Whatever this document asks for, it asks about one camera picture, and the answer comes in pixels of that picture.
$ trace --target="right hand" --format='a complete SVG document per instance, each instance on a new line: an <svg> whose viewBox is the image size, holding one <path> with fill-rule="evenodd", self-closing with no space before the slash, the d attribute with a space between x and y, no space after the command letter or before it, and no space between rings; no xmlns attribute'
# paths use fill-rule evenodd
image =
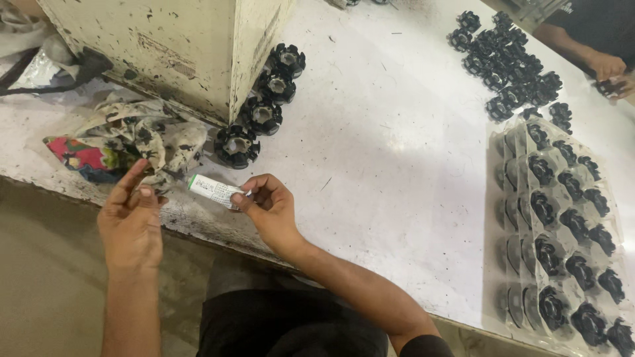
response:
<svg viewBox="0 0 635 357"><path fill-rule="evenodd" d="M621 76L626 71L626 64L621 58L598 51L595 51L586 60L586 63L589 68L596 71L598 82L607 81L611 77Z"/></svg>
<svg viewBox="0 0 635 357"><path fill-rule="evenodd" d="M253 199L235 193L231 201L253 221L265 244L285 257L302 249L306 240L295 225L293 195L270 173L254 176L241 186Z"/></svg>

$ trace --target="glue tube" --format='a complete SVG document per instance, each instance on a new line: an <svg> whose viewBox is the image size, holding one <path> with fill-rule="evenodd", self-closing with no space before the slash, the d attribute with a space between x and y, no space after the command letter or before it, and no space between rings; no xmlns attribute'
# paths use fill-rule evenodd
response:
<svg viewBox="0 0 635 357"><path fill-rule="evenodd" d="M230 210L238 209L229 199L234 193L240 192L245 196L251 194L251 191L244 192L240 187L225 185L222 182L198 174L187 180L187 190L216 201Z"/></svg>

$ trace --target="hand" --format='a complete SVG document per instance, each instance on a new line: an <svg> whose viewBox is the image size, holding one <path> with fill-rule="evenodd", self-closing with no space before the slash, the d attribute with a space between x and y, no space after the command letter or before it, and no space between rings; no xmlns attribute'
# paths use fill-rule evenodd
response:
<svg viewBox="0 0 635 357"><path fill-rule="evenodd" d="M281 257L288 257L306 244L295 226L293 195L275 176L254 176L241 186L251 190L253 200L244 194L232 195L232 202L256 225L262 241Z"/></svg>
<svg viewBox="0 0 635 357"><path fill-rule="evenodd" d="M586 63L589 68L596 71L598 82L607 81L611 77L621 76L626 71L626 64L621 58L598 51L594 51L587 58Z"/></svg>
<svg viewBox="0 0 635 357"><path fill-rule="evenodd" d="M612 97L611 100L620 100L635 94L635 77L632 75L611 77L611 84L615 84L619 88L616 91L618 95Z"/></svg>
<svg viewBox="0 0 635 357"><path fill-rule="evenodd" d="M147 163L139 159L128 170L97 215L111 276L154 272L163 256L159 210L168 199L155 196L148 185L133 192Z"/></svg>

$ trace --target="left hand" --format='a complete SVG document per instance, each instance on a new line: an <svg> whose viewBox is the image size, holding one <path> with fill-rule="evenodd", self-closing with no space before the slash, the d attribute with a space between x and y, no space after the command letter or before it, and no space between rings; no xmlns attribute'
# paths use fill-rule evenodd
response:
<svg viewBox="0 0 635 357"><path fill-rule="evenodd" d="M611 84L617 84L620 88L616 97L612 97L612 100L624 99L632 94L635 94L635 77L629 74L624 74L617 77L611 77Z"/></svg>
<svg viewBox="0 0 635 357"><path fill-rule="evenodd" d="M159 210L168 199L157 197L148 185L133 192L147 163L146 159L139 159L128 170L97 216L111 277L120 273L155 273L163 257Z"/></svg>

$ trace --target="person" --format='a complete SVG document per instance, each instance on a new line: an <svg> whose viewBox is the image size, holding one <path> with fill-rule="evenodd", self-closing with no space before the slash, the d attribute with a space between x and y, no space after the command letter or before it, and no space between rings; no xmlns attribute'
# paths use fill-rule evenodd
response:
<svg viewBox="0 0 635 357"><path fill-rule="evenodd" d="M617 99L635 93L635 1L571 0L533 33L598 82L622 87Z"/></svg>
<svg viewBox="0 0 635 357"><path fill-rule="evenodd" d="M140 159L132 166L97 217L109 272L103 357L161 353L159 210L168 200L150 186L135 189L146 164ZM253 198L234 194L231 200L252 219L264 243L328 291L290 276L278 281L287 286L294 281L294 288L281 283L236 290L211 283L215 291L203 304L198 356L383 357L386 335L401 357L452 356L431 317L406 292L299 233L293 195L276 177L252 177L241 189L251 190ZM215 265L211 277L220 279Z"/></svg>

